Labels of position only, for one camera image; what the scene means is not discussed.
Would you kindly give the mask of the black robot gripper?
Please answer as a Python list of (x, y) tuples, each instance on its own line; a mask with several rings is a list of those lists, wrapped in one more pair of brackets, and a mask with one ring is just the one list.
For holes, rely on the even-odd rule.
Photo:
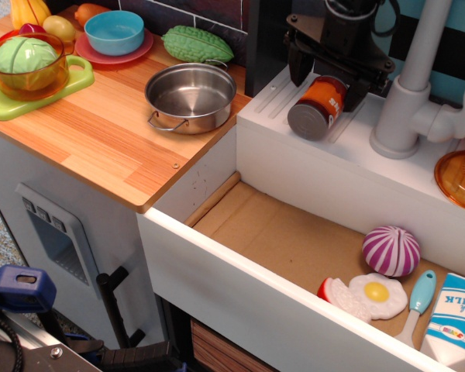
[(291, 81), (299, 87), (315, 67), (324, 64), (347, 86), (344, 112), (353, 112), (369, 92), (382, 92), (394, 62), (374, 42), (378, 7), (326, 7), (325, 15), (291, 14), (284, 43)]

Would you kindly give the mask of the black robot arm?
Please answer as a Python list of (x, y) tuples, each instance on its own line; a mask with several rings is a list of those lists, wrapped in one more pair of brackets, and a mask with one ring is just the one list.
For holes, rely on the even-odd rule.
[(291, 14), (284, 43), (288, 48), (291, 81), (300, 86), (308, 74), (335, 77), (347, 86), (343, 107), (352, 112), (367, 93), (381, 93), (392, 59), (374, 42), (374, 37), (391, 36), (400, 24), (400, 8), (391, 2), (394, 25), (376, 30), (375, 20), (382, 1), (324, 1), (325, 15)]

